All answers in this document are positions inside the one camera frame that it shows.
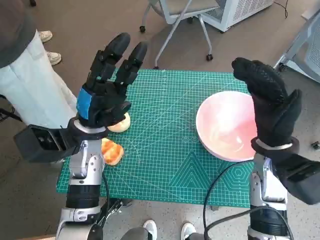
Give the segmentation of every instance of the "white pants leg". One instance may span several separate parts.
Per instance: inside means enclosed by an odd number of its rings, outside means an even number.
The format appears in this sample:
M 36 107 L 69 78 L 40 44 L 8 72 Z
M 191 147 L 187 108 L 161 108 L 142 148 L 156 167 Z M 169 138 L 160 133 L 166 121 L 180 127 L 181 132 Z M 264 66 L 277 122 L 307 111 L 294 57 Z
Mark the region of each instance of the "white pants leg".
M 53 70 L 38 32 L 17 60 L 0 68 L 0 94 L 26 125 L 65 128 L 77 113 L 77 99 Z

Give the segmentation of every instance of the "black robotic glove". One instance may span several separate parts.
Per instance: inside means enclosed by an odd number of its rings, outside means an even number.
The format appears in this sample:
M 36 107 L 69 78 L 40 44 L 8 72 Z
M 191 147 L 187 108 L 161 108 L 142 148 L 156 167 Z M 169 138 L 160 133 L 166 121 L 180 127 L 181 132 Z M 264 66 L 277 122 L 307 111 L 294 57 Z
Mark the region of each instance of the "black robotic glove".
M 234 77 L 244 81 L 251 93 L 257 138 L 270 147 L 291 143 L 302 109 L 302 92 L 295 89 L 288 95 L 281 76 L 258 60 L 238 57 L 232 67 Z

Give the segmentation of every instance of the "dark shirt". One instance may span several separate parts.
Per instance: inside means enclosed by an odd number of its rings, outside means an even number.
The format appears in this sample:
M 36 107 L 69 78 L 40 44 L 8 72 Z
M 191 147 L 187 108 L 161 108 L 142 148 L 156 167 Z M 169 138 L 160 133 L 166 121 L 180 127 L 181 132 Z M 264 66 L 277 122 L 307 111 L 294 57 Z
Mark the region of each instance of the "dark shirt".
M 21 0 L 0 0 L 0 68 L 13 63 L 35 33 L 36 26 Z

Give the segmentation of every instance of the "white sneaker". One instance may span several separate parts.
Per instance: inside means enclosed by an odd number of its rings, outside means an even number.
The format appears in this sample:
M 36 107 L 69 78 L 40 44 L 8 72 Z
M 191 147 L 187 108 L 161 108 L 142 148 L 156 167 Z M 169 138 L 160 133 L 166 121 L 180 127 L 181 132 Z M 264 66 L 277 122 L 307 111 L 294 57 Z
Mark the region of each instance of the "white sneaker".
M 48 42 L 53 37 L 51 31 L 39 31 L 39 36 L 43 43 Z
M 181 229 L 181 240 L 187 239 L 191 234 L 196 233 L 196 228 L 190 222 L 185 223 Z
M 143 224 L 143 227 L 152 235 L 152 240 L 157 240 L 157 225 L 155 221 L 148 220 Z
M 62 60 L 62 57 L 61 57 L 60 53 L 46 51 L 46 54 L 48 55 L 49 61 L 50 61 L 52 66 L 57 65 Z

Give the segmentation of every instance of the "bread roll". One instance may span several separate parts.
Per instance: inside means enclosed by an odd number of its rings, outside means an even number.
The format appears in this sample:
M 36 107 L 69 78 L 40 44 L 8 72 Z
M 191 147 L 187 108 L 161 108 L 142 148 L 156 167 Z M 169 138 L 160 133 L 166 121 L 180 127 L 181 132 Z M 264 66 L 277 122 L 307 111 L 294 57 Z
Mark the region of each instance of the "bread roll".
M 102 138 L 101 151 L 104 162 L 108 165 L 117 165 L 124 155 L 124 148 L 108 138 Z
M 122 133 L 125 130 L 127 130 L 130 127 L 130 116 L 129 116 L 129 113 L 125 113 L 124 116 L 125 116 L 124 120 L 122 120 L 121 122 L 115 125 L 108 126 L 108 129 L 114 133 Z

